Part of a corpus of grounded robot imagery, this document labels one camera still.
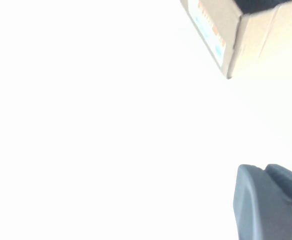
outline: dark gray object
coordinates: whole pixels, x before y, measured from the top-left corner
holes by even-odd
[[[292,240],[292,172],[239,166],[233,208],[239,240]]]

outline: white background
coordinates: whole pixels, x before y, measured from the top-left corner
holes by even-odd
[[[292,79],[224,79],[178,0],[90,2],[0,1],[0,239],[237,239]]]

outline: cardboard box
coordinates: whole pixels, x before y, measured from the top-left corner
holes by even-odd
[[[181,3],[228,79],[261,66],[292,67],[292,0]]]

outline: printed label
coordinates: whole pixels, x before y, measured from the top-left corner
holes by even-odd
[[[199,0],[188,0],[188,11],[205,39],[219,66],[223,65],[226,42]]]

